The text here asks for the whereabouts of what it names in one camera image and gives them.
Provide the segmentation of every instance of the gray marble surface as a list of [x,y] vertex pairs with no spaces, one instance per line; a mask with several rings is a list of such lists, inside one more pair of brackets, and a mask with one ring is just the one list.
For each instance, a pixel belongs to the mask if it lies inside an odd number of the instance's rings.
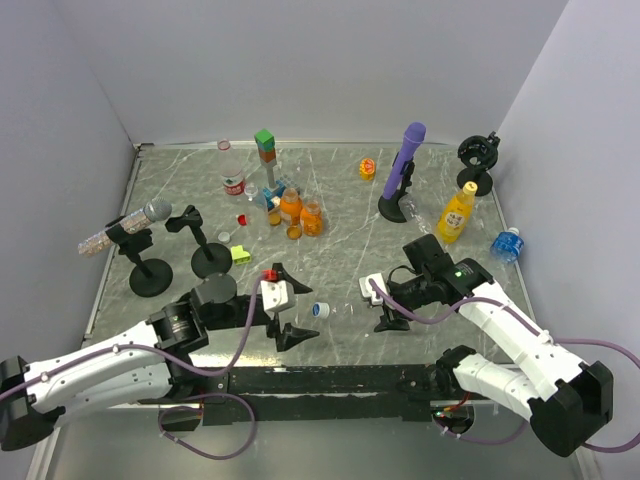
[[[266,338],[264,328],[254,328],[238,365],[430,363],[445,349],[461,344],[477,349],[496,362],[507,362],[507,357],[486,335],[457,314],[439,325],[412,324],[410,332],[373,333],[381,309],[369,308],[361,301],[358,278],[380,271],[386,275],[391,268],[408,264],[402,246],[423,234],[416,222],[393,224],[377,210],[377,200],[396,149],[375,145],[278,148],[282,171],[294,177],[304,197],[315,196],[322,204],[325,232],[316,238],[303,236],[296,241],[289,240],[283,225],[266,228],[258,238],[246,227],[238,226],[236,215],[242,213],[244,207],[224,193],[219,170],[222,157],[231,156],[245,166],[250,180],[264,184],[266,175],[255,146],[234,148],[227,153],[210,148],[145,147],[141,151],[129,211],[140,208],[156,195],[172,202],[174,215],[188,204],[195,205],[202,213],[203,231],[210,241],[226,231],[232,234],[230,245],[241,244],[251,252],[250,264],[233,266],[230,271],[240,293],[248,293],[258,272],[277,261],[283,262],[290,273],[314,289],[309,295],[298,296],[297,306],[284,312],[281,321],[318,330],[320,336],[289,352],[276,353],[274,342]],[[377,175],[372,182],[363,181],[358,175],[358,165],[365,157],[376,161]],[[426,228],[431,229],[457,190],[455,178],[462,164],[456,158],[455,149],[426,146],[416,153],[415,163],[411,192],[422,205]],[[197,245],[188,229],[169,234],[162,224],[157,224],[152,230],[154,246],[142,257],[169,262],[174,271],[172,285],[158,297],[137,297],[128,285],[132,264],[116,256],[97,313],[93,343],[144,320],[200,282],[190,268],[190,258]],[[466,257],[478,260],[527,312],[515,267],[504,266],[489,255],[489,247],[501,230],[495,199],[488,195],[477,200],[465,232],[446,249],[454,261]],[[403,275],[407,274],[400,271],[397,278],[403,280]],[[311,306],[316,301],[330,304],[329,318],[313,318]],[[433,316],[443,309],[430,305],[418,313]],[[191,354],[194,363],[199,366],[227,364],[239,337],[240,330],[211,332],[209,346]]]

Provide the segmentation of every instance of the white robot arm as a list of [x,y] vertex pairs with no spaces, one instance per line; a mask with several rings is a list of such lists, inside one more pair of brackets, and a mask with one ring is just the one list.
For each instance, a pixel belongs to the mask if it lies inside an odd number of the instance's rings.
[[416,278],[398,284],[381,274],[360,279],[362,296],[371,304],[385,300],[375,331],[408,330],[409,320],[423,305],[439,301],[485,332],[519,370],[488,361],[475,350],[459,346],[444,353],[437,365],[460,390],[478,393],[514,411],[531,423],[554,453],[568,456],[612,417],[613,376],[600,362],[583,359],[555,344],[472,259],[454,264],[433,235],[404,247]]
[[[255,295],[254,287],[253,300],[237,294],[231,276],[214,274],[177,302],[108,340],[42,362],[27,363],[20,357],[1,362],[2,450],[33,445],[54,428],[96,410],[140,400],[179,401],[191,392],[193,376],[158,352],[190,364],[189,353],[208,344],[207,330],[240,328],[245,323],[266,326],[277,351],[317,336],[318,332],[291,324],[281,330],[278,320],[279,312],[295,306],[296,294],[311,289],[291,278],[279,263],[263,277],[261,294]],[[249,315],[252,301],[255,308]],[[17,385],[25,388],[12,393]]]

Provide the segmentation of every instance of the green block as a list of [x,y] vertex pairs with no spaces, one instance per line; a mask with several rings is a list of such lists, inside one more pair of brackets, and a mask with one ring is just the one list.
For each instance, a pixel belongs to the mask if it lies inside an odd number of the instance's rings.
[[275,138],[273,138],[271,132],[266,128],[263,128],[256,133],[253,138],[255,138],[256,143],[258,144],[258,148],[264,152],[270,152],[276,145]]
[[236,265],[242,265],[251,261],[251,254],[247,252],[242,245],[231,247],[231,259]]

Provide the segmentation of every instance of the black stand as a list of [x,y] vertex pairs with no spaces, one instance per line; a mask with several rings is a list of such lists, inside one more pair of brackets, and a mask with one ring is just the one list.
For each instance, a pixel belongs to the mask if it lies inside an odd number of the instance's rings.
[[173,281],[173,270],[167,262],[159,258],[142,260],[140,253],[153,245],[151,230],[145,228],[128,234],[118,223],[122,217],[107,225],[106,234],[118,245],[119,255],[125,255],[136,265],[129,275],[131,291],[139,297],[155,297],[164,292]]
[[396,192],[391,196],[389,200],[384,198],[382,195],[378,199],[378,211],[380,215],[393,223],[405,223],[407,221],[400,210],[400,205],[398,202],[402,197],[407,194],[407,188],[411,186],[411,175],[413,175],[413,170],[415,169],[415,164],[413,163],[413,158],[407,162],[407,167],[405,168],[404,173],[402,174],[402,182],[400,183],[400,188],[396,190]]
[[488,170],[493,168],[498,161],[498,145],[500,139],[496,132],[491,132],[488,137],[475,135],[467,138],[458,148],[458,157],[467,168],[458,174],[458,187],[464,187],[467,182],[475,182],[478,185],[476,197],[483,197],[491,192],[493,178]]
[[191,269],[198,278],[205,278],[212,273],[227,273],[233,261],[231,252],[220,243],[207,243],[207,237],[202,233],[202,216],[196,207],[189,205],[179,217],[171,217],[164,224],[167,231],[176,233],[184,227],[189,227],[196,243],[200,247],[191,257]]

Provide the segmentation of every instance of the orange bottle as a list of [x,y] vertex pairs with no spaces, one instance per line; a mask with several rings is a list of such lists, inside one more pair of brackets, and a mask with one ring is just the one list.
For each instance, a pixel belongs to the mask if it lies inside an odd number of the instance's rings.
[[280,199],[280,216],[287,225],[298,225],[300,223],[300,211],[302,210],[302,200],[298,196],[295,188],[287,188]]
[[300,223],[302,224],[302,232],[305,235],[315,237],[322,233],[322,210],[317,200],[305,202],[304,208],[300,213]]

